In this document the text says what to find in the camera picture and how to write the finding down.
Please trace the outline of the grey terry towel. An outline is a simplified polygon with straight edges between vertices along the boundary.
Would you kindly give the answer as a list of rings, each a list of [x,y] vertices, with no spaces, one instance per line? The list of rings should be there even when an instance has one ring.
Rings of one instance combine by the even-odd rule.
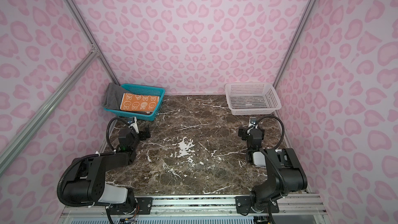
[[[121,102],[125,93],[129,92],[119,85],[110,83],[106,88],[102,106],[109,110],[120,110]]]

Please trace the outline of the orange patterned towel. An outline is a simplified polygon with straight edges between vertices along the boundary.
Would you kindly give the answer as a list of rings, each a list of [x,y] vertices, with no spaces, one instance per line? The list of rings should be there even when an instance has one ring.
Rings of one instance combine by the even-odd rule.
[[[144,112],[150,114],[154,112],[159,102],[159,96],[125,93],[121,102],[120,110],[131,113]]]

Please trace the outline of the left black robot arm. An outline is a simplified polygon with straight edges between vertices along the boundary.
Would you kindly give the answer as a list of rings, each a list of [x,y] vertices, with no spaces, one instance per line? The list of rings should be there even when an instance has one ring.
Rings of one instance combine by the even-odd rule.
[[[131,188],[106,183],[106,172],[133,164],[141,141],[151,138],[143,131],[126,128],[119,131],[117,150],[76,158],[57,185],[59,201],[70,207],[105,206],[110,214],[131,213],[138,207]]]

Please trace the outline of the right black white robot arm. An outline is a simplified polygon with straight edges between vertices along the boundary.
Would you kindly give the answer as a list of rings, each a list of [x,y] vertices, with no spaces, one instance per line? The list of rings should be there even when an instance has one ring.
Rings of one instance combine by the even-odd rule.
[[[277,200],[307,188],[308,180],[294,149],[263,148],[263,131],[253,126],[240,127],[238,136],[247,144],[247,162],[267,172],[265,182],[253,187],[250,199],[236,203],[239,213],[277,213]]]

